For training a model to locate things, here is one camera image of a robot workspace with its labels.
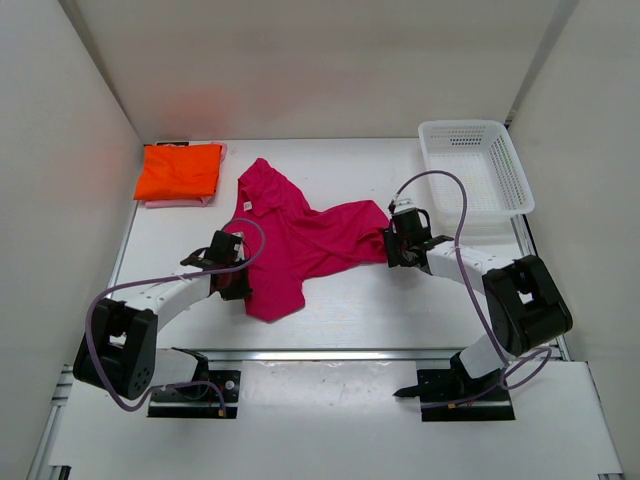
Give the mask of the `aluminium table edge rail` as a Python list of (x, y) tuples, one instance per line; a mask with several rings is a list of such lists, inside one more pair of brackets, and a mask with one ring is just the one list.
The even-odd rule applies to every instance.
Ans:
[(204, 349), (196, 350), (210, 361), (448, 361), (457, 349)]

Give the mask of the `magenta t-shirt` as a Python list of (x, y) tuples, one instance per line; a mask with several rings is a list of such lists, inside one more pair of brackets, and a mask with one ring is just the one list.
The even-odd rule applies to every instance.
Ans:
[(384, 263), (389, 220), (371, 200), (317, 211), (302, 191), (258, 158), (239, 177), (230, 232), (241, 232), (253, 255), (252, 294), (245, 311), (266, 323), (305, 306), (303, 283), (363, 265)]

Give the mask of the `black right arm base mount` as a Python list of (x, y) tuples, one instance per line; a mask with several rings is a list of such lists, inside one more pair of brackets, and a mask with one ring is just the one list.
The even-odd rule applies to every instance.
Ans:
[(415, 385), (398, 389), (399, 399), (418, 398), (422, 422), (513, 421), (515, 412), (507, 390), (499, 385), (501, 371), (471, 378), (460, 363), (448, 369), (418, 369)]

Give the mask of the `white perforated plastic basket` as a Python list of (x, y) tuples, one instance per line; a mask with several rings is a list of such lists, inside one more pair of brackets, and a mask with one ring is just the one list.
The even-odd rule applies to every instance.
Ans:
[(464, 185), (469, 223), (500, 223), (535, 208), (506, 127), (493, 120), (426, 121), (418, 127), (425, 166)]

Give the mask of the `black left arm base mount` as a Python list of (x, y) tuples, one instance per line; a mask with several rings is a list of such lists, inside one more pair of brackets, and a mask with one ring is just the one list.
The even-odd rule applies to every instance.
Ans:
[(163, 419), (236, 419), (241, 390), (241, 370), (215, 366), (199, 352), (180, 350), (196, 361), (188, 382), (198, 385), (167, 388), (151, 394), (147, 416)]

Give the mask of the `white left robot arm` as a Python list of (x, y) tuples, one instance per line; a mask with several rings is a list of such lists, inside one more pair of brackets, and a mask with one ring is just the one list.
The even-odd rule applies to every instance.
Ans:
[(91, 335), (105, 376), (115, 394), (136, 400), (152, 388), (178, 385), (204, 393), (208, 361), (193, 350), (159, 348), (158, 333), (191, 306), (218, 294), (245, 300), (252, 290), (250, 254), (241, 232), (214, 233), (211, 244), (180, 262), (170, 282), (147, 285), (128, 299), (100, 299), (91, 313)]

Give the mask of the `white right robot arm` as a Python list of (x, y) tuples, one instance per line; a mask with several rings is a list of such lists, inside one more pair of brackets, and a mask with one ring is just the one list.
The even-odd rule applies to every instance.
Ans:
[(542, 259), (508, 259), (431, 234), (429, 216), (411, 204), (390, 208), (383, 231), (388, 266), (417, 268), (463, 285), (485, 333), (454, 355), (450, 372), (461, 388), (497, 380), (517, 357), (570, 331), (573, 318)]

